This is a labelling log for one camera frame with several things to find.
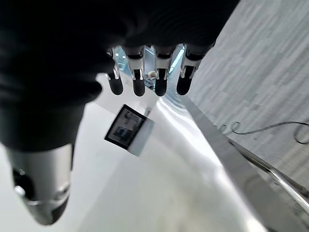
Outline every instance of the gray carpet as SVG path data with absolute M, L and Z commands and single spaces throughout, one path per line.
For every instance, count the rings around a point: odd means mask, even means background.
M 309 1 L 243 0 L 204 58 L 189 92 L 220 126 L 239 131 L 309 118 Z M 309 145 L 297 125 L 230 138 L 309 188 Z M 299 138 L 309 138 L 309 128 Z

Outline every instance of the robotic hand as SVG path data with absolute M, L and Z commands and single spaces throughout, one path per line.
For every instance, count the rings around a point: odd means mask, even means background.
M 177 84 L 184 95 L 238 1 L 0 2 L 0 141 L 14 189 L 38 223 L 55 223 L 68 202 L 84 106 L 102 90 L 97 73 L 123 92 L 111 48 L 123 47 L 142 96 L 144 45 L 153 45 L 155 92 L 163 96 L 175 47 L 185 44 Z

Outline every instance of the black fingertip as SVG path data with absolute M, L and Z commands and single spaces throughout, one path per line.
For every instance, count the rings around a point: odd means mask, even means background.
M 159 97 L 162 97 L 165 93 L 166 93 L 166 89 L 167 89 L 167 80 L 155 80 L 155 93 L 156 95 L 158 95 Z
M 191 81 L 192 79 L 190 78 L 187 78 L 187 77 L 181 78 L 179 76 L 178 83 L 177 83 L 177 93 L 179 95 L 185 95 L 190 89 Z
M 145 93 L 144 80 L 136 79 L 135 81 L 133 81 L 133 90 L 136 96 L 143 96 Z
M 111 79 L 109 80 L 110 88 L 113 94 L 120 95 L 124 91 L 124 87 L 122 85 L 121 78 L 119 79 Z

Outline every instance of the metal handrail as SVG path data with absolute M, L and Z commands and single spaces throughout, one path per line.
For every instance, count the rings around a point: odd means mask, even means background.
M 259 158 L 252 152 L 248 151 L 235 141 L 229 139 L 230 143 L 247 159 L 250 163 L 268 173 L 276 183 L 304 210 L 309 216 L 309 203 L 305 198 L 309 197 L 309 191 L 293 179 L 289 178 L 278 169 Z

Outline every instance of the wire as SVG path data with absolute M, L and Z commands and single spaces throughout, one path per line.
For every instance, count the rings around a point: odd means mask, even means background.
M 267 126 L 267 127 L 263 127 L 261 129 L 257 129 L 257 130 L 252 130 L 252 131 L 248 131 L 248 132 L 237 132 L 236 130 L 239 129 L 240 127 L 240 122 L 233 122 L 231 124 L 231 131 L 227 132 L 227 133 L 223 133 L 225 131 L 225 129 L 227 128 L 227 125 L 226 124 L 223 124 L 220 126 L 219 130 L 224 134 L 224 135 L 228 135 L 228 134 L 231 134 L 231 133 L 235 133 L 235 134 L 238 134 L 238 135 L 245 135 L 245 134 L 254 134 L 254 133 L 258 133 L 258 132 L 261 132 L 261 131 L 266 131 L 270 128 L 274 128 L 274 127 L 278 127 L 278 126 L 282 126 L 282 125 L 286 125 L 286 124 L 299 124 L 299 126 L 296 128 L 296 130 L 294 131 L 294 134 L 293 134 L 293 137 L 294 137 L 294 140 L 296 142 L 298 142 L 299 144 L 309 144 L 309 140 L 306 140 L 306 141 L 300 141 L 298 139 L 298 134 L 299 134 L 299 131 L 301 129 L 302 126 L 307 126 L 309 127 L 309 124 L 306 123 L 306 122 L 296 122 L 296 121 L 286 121 L 286 122 L 280 122 L 280 123 L 276 123 L 276 124 L 273 124 L 273 125 L 270 125 L 270 126 Z

